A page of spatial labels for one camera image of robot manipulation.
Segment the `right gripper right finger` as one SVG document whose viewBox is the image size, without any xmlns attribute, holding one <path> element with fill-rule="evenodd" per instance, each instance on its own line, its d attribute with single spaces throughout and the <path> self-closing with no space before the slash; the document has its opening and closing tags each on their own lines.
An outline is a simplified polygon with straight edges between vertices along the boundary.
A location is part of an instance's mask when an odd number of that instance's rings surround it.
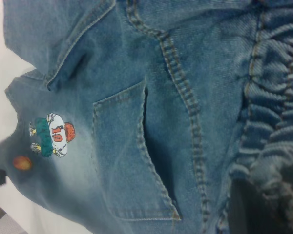
<svg viewBox="0 0 293 234">
<path fill-rule="evenodd" d="M 244 180 L 235 180 L 231 186 L 228 221 L 231 234 L 273 233 L 273 220 L 263 197 Z"/>
</svg>

